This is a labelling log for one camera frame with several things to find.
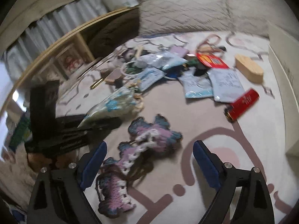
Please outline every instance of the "metal screw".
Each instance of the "metal screw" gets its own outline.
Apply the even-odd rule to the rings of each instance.
[[[258,167],[254,167],[253,168],[253,171],[255,171],[256,173],[259,173],[260,172],[260,169]]]
[[[232,167],[233,167],[233,165],[232,165],[230,162],[226,162],[226,163],[224,164],[224,166],[225,166],[226,168],[232,168]]]
[[[77,164],[75,162],[72,162],[68,165],[69,168],[75,168],[77,167]]]
[[[46,167],[42,167],[40,171],[41,171],[42,173],[45,173],[45,172],[47,172],[47,168],[46,168]]]

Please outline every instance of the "white wall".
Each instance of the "white wall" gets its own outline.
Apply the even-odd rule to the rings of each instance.
[[[2,108],[3,103],[6,100],[9,92],[13,88],[13,83],[9,78],[9,75],[6,71],[4,63],[0,62],[0,108]],[[0,116],[0,155],[2,146],[4,144],[6,135],[7,135],[7,127],[6,127],[6,117],[7,114],[5,113],[3,116]]]

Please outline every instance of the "gray bedspread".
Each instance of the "gray bedspread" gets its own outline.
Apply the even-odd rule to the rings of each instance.
[[[284,0],[149,0],[139,35],[229,30],[268,37],[270,21],[299,38],[299,22]]]

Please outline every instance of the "clear plastic bag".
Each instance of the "clear plastic bag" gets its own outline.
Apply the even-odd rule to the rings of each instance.
[[[80,123],[79,127],[96,120],[120,117],[138,109],[138,101],[134,97],[134,89],[121,87],[108,98],[92,107]]]
[[[189,71],[185,71],[179,81],[183,84],[185,91],[185,98],[200,99],[213,97],[213,89],[207,75],[195,77],[193,74],[196,68],[191,67]]]
[[[162,71],[166,71],[167,69],[170,69],[175,66],[183,65],[187,62],[187,60],[166,50],[161,51],[155,55],[143,55],[138,59],[138,61],[140,64],[143,64],[145,62],[148,65],[152,65],[153,67]]]

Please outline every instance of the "white packet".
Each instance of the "white packet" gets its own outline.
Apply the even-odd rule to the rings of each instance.
[[[138,83],[140,91],[145,91],[156,81],[160,80],[165,75],[165,72],[154,67],[146,68],[137,78],[134,79]]]
[[[140,64],[143,64],[142,62],[145,61],[148,65],[152,65],[153,67],[158,68],[162,71],[170,69],[174,66],[183,65],[187,62],[187,60],[166,50],[157,54],[148,54],[140,56],[138,61]]]
[[[129,114],[136,109],[137,101],[134,98],[134,90],[121,87],[99,104],[93,106],[85,115],[78,127],[104,118],[120,117]]]
[[[200,99],[213,97],[213,89],[207,75],[195,77],[193,74],[196,68],[191,67],[189,71],[185,71],[178,79],[183,84],[185,98]]]
[[[232,103],[244,94],[243,86],[232,69],[211,68],[207,73],[216,102]]]

